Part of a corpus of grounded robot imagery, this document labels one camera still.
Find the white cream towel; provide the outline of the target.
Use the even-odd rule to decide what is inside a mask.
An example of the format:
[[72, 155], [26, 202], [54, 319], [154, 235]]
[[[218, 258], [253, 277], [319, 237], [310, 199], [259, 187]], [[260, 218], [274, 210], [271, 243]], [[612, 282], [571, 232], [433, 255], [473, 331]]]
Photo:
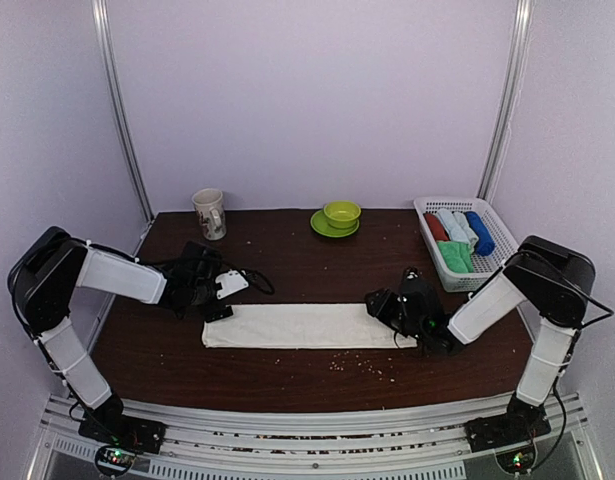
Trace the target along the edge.
[[254, 304], [207, 323], [201, 342], [207, 348], [392, 349], [415, 348], [417, 341], [393, 332], [360, 303]]

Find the green microfiber towel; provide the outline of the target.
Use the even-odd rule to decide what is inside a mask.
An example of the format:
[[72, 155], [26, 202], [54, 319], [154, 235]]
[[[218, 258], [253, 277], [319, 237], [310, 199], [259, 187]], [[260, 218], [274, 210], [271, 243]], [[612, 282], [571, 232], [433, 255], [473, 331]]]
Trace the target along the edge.
[[471, 274], [474, 272], [471, 246], [468, 243], [437, 241], [436, 245], [445, 265], [451, 272], [456, 274]]

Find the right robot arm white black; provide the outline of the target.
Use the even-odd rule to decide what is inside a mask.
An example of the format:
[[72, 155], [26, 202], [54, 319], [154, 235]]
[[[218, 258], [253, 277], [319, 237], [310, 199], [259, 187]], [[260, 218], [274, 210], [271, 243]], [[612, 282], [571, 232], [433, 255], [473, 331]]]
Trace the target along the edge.
[[445, 312], [431, 283], [416, 268], [404, 271], [397, 290], [366, 294], [370, 317], [431, 350], [455, 355], [512, 311], [538, 318], [521, 379], [500, 419], [506, 440], [522, 440], [572, 356], [596, 279], [592, 260], [539, 236], [526, 237], [454, 313]]

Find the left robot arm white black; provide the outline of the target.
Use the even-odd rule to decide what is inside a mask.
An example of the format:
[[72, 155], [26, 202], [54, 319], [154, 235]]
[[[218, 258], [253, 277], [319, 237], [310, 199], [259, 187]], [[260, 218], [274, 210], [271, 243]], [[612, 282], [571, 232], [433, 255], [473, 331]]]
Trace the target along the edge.
[[18, 321], [110, 444], [124, 442], [131, 424], [91, 357], [86, 336], [100, 328], [95, 314], [121, 297], [182, 317], [194, 307], [213, 307], [249, 284], [218, 251], [198, 243], [188, 242], [174, 258], [143, 260], [58, 226], [37, 238], [7, 278]]

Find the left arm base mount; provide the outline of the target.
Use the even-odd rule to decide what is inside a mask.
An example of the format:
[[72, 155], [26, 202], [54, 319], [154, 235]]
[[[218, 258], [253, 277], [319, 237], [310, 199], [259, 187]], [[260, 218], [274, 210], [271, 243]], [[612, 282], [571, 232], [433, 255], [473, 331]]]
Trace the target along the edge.
[[153, 420], [124, 417], [121, 426], [112, 431], [111, 428], [103, 428], [88, 419], [80, 424], [78, 433], [82, 437], [122, 447], [125, 450], [158, 454], [165, 437], [166, 426]]

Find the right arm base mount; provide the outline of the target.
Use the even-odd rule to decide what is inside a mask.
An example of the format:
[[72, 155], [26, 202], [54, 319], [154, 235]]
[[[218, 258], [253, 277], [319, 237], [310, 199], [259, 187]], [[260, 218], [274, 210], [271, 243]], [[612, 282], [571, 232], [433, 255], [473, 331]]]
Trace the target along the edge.
[[545, 419], [528, 425], [524, 420], [509, 419], [506, 415], [476, 418], [464, 428], [473, 453], [529, 442], [551, 432], [551, 425]]

